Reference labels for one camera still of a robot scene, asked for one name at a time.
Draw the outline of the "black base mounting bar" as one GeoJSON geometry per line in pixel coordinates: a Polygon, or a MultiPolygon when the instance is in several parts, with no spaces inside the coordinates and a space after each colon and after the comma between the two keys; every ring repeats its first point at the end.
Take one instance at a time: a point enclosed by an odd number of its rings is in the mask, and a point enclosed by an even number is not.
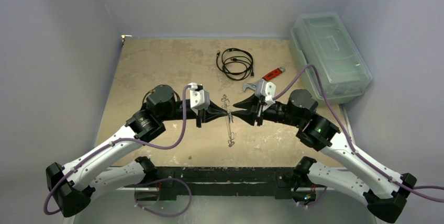
{"type": "Polygon", "coordinates": [[[155,166],[146,156],[135,161],[143,171],[142,181],[135,186],[152,186],[162,201],[188,195],[270,196],[308,205],[321,196],[316,191],[323,189],[293,167],[155,166]]]}

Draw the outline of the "red handled adjustable wrench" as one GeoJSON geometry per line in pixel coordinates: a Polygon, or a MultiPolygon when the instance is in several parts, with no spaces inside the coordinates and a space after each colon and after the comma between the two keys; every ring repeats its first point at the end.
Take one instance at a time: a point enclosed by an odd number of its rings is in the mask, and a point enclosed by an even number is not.
{"type": "Polygon", "coordinates": [[[285,72],[285,67],[283,67],[283,66],[278,67],[278,68],[272,70],[271,72],[269,72],[268,74],[264,75],[262,78],[260,78],[256,82],[245,83],[242,87],[242,91],[245,92],[248,89],[250,89],[252,91],[256,91],[262,83],[272,80],[273,78],[279,76],[283,72],[285,72]]]}

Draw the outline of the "clear green plastic toolbox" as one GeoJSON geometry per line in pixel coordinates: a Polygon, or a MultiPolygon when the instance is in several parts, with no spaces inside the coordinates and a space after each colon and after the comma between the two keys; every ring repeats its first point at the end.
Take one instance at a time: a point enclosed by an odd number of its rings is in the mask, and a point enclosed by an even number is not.
{"type": "Polygon", "coordinates": [[[290,51],[306,90],[320,104],[345,104],[364,94],[373,77],[336,12],[299,15],[291,28],[290,51]]]}

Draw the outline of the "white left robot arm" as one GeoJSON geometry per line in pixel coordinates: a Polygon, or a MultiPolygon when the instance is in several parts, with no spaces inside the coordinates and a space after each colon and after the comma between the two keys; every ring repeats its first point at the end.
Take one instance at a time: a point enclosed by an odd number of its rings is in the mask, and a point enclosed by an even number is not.
{"type": "Polygon", "coordinates": [[[169,85],[158,85],[148,91],[141,108],[134,113],[111,137],[81,157],[64,165],[52,163],[46,168],[49,194],[43,203],[43,212],[50,216],[49,200],[57,205],[57,212],[71,217],[85,209],[100,195],[127,185],[153,185],[156,172],[147,157],[119,169],[110,170],[116,161],[138,150],[151,147],[171,150],[183,138],[186,123],[196,120],[196,125],[227,116],[227,110],[214,104],[209,92],[197,83],[189,83],[182,90],[182,98],[169,85]],[[165,132],[165,121],[180,120],[182,132],[171,145],[158,145],[153,141],[165,132]]]}

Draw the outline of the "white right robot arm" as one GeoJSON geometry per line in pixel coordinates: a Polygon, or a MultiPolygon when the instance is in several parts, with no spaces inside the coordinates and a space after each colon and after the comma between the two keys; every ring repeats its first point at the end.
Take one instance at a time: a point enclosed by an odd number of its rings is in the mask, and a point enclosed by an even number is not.
{"type": "Polygon", "coordinates": [[[400,174],[347,141],[346,134],[325,117],[316,113],[318,102],[305,89],[291,92],[286,104],[275,102],[265,108],[263,97],[251,95],[235,103],[232,112],[254,126],[263,121],[298,128],[296,137],[309,148],[339,162],[340,171],[304,157],[294,171],[297,184],[310,182],[333,188],[366,205],[370,213],[387,223],[395,223],[401,215],[417,179],[409,173],[400,174]]]}

